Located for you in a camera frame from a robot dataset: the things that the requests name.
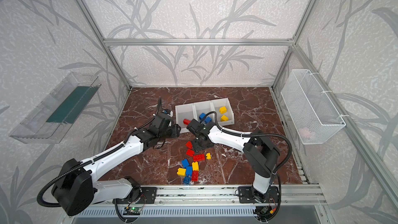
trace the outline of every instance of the blue block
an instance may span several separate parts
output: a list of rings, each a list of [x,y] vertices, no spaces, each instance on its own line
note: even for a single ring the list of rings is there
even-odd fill
[[[186,159],[182,160],[182,167],[187,168],[188,165],[189,165],[188,160],[186,160]]]
[[[192,177],[192,166],[187,167],[187,170],[185,171],[185,175],[187,177]]]
[[[189,185],[189,182],[191,181],[190,177],[184,177],[184,181],[182,181],[184,184]]]
[[[212,121],[212,119],[210,118],[210,117],[207,117],[205,120],[204,120],[204,122],[207,124],[207,123],[209,123],[209,122],[211,122]]]

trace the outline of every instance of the wall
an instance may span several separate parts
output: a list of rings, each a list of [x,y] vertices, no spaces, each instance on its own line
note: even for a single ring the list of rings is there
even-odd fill
[[[308,1],[85,0],[106,38],[292,38]],[[271,85],[286,50],[113,47],[135,86]]]
[[[398,178],[396,2],[320,0],[298,44]],[[295,57],[289,65],[277,92],[289,70],[302,68]],[[311,182],[321,184],[337,223],[398,223],[345,131],[324,144],[303,146],[291,129]]]
[[[39,206],[38,191],[65,161],[106,145],[127,90],[73,0],[0,0],[0,42],[1,223],[53,223],[63,210]],[[61,143],[9,137],[69,72],[97,74],[102,86]]]

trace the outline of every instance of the toy block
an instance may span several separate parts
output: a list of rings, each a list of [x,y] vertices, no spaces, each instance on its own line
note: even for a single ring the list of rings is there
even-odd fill
[[[226,107],[220,107],[220,113],[221,114],[226,113]]]
[[[186,175],[187,177],[192,176],[192,166],[188,166],[188,167],[187,167],[187,170],[185,171],[185,175]]]
[[[184,177],[184,180],[182,181],[184,184],[189,185],[189,182],[191,181],[190,177]]]
[[[199,154],[199,155],[195,155],[193,156],[193,161],[197,162],[197,161],[203,161],[206,160],[205,155],[204,154]]]
[[[223,115],[222,117],[221,117],[221,121],[227,121],[229,118],[228,117],[226,117],[225,115]]]
[[[204,122],[205,124],[209,123],[210,121],[212,121],[212,119],[210,117],[205,118]]]
[[[198,164],[198,162],[193,162],[192,163],[192,170],[193,171],[199,171],[199,164]]]
[[[192,181],[192,182],[197,182],[197,181],[198,181],[198,178],[199,178],[199,171],[194,170],[194,171],[192,172],[191,181]]]
[[[187,159],[184,159],[181,162],[182,162],[182,167],[187,168],[187,166],[189,166],[189,162]]]
[[[185,177],[185,171],[186,169],[178,168],[177,175],[179,175],[180,177]]]
[[[191,150],[191,149],[188,149],[187,152],[186,152],[186,154],[187,154],[188,156],[190,156],[190,157],[193,157],[193,155],[195,154],[195,152],[194,152],[193,150]]]
[[[188,143],[186,143],[185,146],[188,147],[189,149],[192,149],[192,143],[191,143],[191,141],[188,141]]]

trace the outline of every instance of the yellow block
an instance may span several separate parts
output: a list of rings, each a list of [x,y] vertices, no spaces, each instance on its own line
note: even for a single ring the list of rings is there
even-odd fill
[[[193,162],[193,163],[192,163],[192,170],[199,171],[199,164],[198,164],[198,162]]]
[[[179,175],[180,177],[185,177],[185,172],[186,169],[178,168],[177,175]]]
[[[223,115],[222,117],[221,117],[221,121],[227,121],[229,118],[228,117],[226,117],[225,115]]]
[[[226,107],[220,107],[220,113],[221,114],[226,113]]]

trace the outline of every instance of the red block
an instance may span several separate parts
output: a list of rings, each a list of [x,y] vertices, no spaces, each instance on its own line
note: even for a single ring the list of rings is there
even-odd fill
[[[194,162],[197,162],[197,161],[204,161],[204,160],[206,160],[204,154],[199,154],[199,155],[193,156],[193,161],[194,161]]]
[[[189,149],[192,149],[192,143],[191,141],[188,141],[188,143],[185,144]]]
[[[194,171],[192,172],[191,181],[192,181],[192,182],[197,182],[197,181],[198,181],[198,178],[199,178],[199,171],[194,170]]]
[[[194,152],[193,150],[191,150],[191,149],[188,149],[187,152],[186,152],[186,154],[187,154],[188,156],[190,156],[190,157],[193,157],[193,155],[195,154],[195,152]]]

